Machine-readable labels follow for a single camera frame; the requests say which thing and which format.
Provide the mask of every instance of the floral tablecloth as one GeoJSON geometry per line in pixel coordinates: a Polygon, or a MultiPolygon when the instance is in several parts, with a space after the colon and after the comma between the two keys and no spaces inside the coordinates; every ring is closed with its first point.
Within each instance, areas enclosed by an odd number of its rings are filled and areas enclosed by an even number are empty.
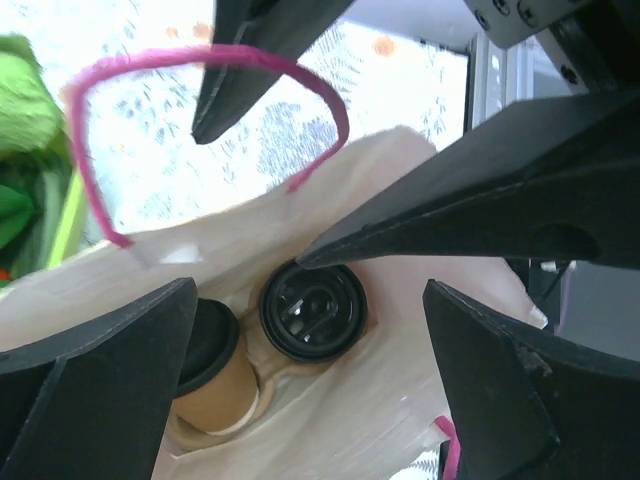
{"type": "MultiPolygon", "coordinates": [[[[206,43],[211,0],[0,0],[2,33],[28,36],[61,105],[65,85],[107,55],[206,43]]],[[[300,59],[332,82],[349,108],[351,139],[402,124],[438,149],[462,135],[467,58],[339,21],[300,59]]],[[[217,142],[190,126],[202,66],[119,77],[90,97],[90,148],[116,228],[194,217],[255,197],[335,139],[327,108],[283,78],[217,142]]],[[[86,241],[100,233],[90,218],[86,241]]],[[[435,454],[424,457],[435,478],[435,454]]]]}

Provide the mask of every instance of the canvas bag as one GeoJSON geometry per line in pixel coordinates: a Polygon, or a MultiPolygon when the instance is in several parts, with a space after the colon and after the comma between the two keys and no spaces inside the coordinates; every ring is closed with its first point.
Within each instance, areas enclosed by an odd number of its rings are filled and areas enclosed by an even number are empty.
{"type": "MultiPolygon", "coordinates": [[[[224,212],[137,233],[127,249],[103,242],[12,284],[0,297],[0,351],[119,308],[176,277],[236,306],[323,231],[435,153],[404,128],[354,142],[295,192],[283,184],[224,212]]],[[[506,315],[544,317],[500,259],[388,257],[351,265],[376,325],[309,382],[289,382],[268,415],[224,445],[182,454],[166,442],[154,477],[384,479],[443,439],[447,411],[421,294],[437,278],[506,315]]]]}

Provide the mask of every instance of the bag handle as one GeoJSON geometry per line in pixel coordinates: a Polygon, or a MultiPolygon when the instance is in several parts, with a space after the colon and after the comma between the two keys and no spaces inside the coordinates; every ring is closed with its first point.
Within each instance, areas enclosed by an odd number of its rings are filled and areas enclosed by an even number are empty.
{"type": "Polygon", "coordinates": [[[104,201],[95,184],[88,160],[85,101],[87,93],[95,85],[118,75],[136,70],[174,67],[188,63],[206,63],[211,66],[258,67],[264,70],[284,73],[322,97],[331,110],[331,115],[338,129],[338,139],[308,167],[288,180],[288,193],[295,192],[303,185],[325,160],[342,148],[349,137],[349,118],[346,106],[338,92],[329,83],[295,62],[254,47],[216,44],[211,50],[208,48],[205,50],[201,47],[166,50],[152,49],[137,55],[109,57],[99,60],[93,66],[83,70],[72,82],[70,112],[72,154],[82,175],[89,206],[96,217],[98,225],[107,240],[122,248],[131,246],[132,241],[126,235],[116,232],[113,228],[104,201]]]}

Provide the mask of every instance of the jar lid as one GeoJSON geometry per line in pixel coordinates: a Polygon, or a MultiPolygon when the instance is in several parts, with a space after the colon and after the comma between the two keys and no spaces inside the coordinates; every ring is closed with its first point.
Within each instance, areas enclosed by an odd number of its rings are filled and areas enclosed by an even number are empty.
{"type": "Polygon", "coordinates": [[[367,300],[344,265],[304,270],[291,262],[274,272],[260,299],[269,341],[299,362],[326,362],[349,350],[367,323],[367,300]]]}
{"type": "Polygon", "coordinates": [[[191,393],[227,365],[240,339],[240,325],[224,303],[198,299],[175,397],[191,393]]]}

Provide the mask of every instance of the beige container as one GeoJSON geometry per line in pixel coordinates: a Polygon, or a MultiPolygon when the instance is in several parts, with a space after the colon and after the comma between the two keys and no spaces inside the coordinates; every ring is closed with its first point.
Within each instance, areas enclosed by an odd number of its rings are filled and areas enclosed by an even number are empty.
{"type": "Polygon", "coordinates": [[[258,383],[226,306],[200,300],[183,373],[172,405],[178,417],[211,435],[228,435],[251,419],[258,383]]]}

